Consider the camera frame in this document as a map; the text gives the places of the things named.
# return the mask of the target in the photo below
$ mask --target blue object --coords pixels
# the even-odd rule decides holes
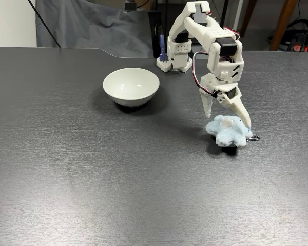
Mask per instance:
[[[160,35],[160,47],[161,47],[161,54],[160,54],[160,61],[161,62],[167,62],[169,59],[167,55],[165,54],[165,43],[164,43],[164,35]]]
[[[205,129],[216,137],[217,145],[222,147],[243,147],[246,140],[253,136],[252,131],[237,116],[218,115]]]

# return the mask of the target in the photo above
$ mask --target dark gray tabletop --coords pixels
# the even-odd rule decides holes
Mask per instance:
[[[0,48],[0,245],[308,245],[308,54],[243,57],[261,140],[235,149],[205,132],[190,72],[94,49]],[[160,79],[143,107],[103,91],[126,67]],[[215,102],[218,114],[232,112]]]

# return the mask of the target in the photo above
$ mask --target gray curtain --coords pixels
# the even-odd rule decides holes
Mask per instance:
[[[123,10],[86,0],[37,0],[36,8],[62,47],[99,48],[118,57],[153,57],[146,11]],[[56,47],[36,18],[38,47]]]

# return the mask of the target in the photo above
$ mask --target blue plush toy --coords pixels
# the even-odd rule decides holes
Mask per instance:
[[[222,147],[244,147],[246,140],[253,136],[252,131],[236,116],[218,115],[205,129],[216,137],[217,145]]]

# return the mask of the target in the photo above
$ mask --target white robotic arm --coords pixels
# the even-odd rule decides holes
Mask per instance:
[[[208,1],[188,2],[171,28],[167,43],[168,62],[157,60],[157,65],[167,72],[177,68],[186,72],[192,65],[188,57],[191,50],[190,37],[195,37],[208,56],[207,67],[211,73],[201,78],[200,89],[205,115],[211,115],[212,99],[230,107],[251,128],[250,116],[241,101],[238,81],[241,78],[244,61],[242,43],[236,40],[233,31],[222,29],[210,16]]]

